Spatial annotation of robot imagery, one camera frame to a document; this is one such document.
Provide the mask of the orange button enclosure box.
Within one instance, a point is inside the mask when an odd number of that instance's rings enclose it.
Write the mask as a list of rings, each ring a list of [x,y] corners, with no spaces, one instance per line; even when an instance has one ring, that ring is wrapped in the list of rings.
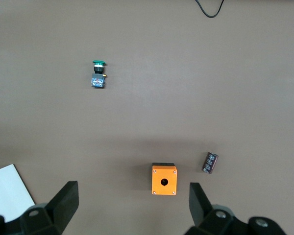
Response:
[[[174,163],[152,163],[152,195],[175,196],[178,171]]]

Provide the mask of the dark cylindrical capacitor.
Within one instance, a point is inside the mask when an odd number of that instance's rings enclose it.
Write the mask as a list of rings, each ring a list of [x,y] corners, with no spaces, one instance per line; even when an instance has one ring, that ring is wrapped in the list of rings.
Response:
[[[217,154],[208,152],[202,166],[202,171],[208,174],[212,174],[218,158],[219,156]]]

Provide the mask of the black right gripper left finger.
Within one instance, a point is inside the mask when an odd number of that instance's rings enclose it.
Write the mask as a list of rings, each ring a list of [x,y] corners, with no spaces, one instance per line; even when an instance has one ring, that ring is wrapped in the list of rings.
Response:
[[[48,202],[29,207],[6,222],[0,215],[0,235],[62,235],[79,206],[78,182],[68,181]]]

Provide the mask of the green mushroom push button switch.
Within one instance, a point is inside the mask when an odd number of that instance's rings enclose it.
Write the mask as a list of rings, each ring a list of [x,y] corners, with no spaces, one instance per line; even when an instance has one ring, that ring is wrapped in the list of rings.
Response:
[[[94,73],[92,74],[91,78],[91,86],[96,89],[103,89],[105,88],[105,79],[106,74],[105,72],[105,65],[106,63],[101,60],[94,60]]]

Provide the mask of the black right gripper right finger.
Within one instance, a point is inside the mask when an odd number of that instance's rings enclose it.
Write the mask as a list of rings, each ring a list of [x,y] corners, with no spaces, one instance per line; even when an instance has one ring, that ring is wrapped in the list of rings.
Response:
[[[190,183],[189,209],[194,226],[185,235],[287,235],[269,218],[254,216],[244,223],[230,208],[212,205],[199,183]]]

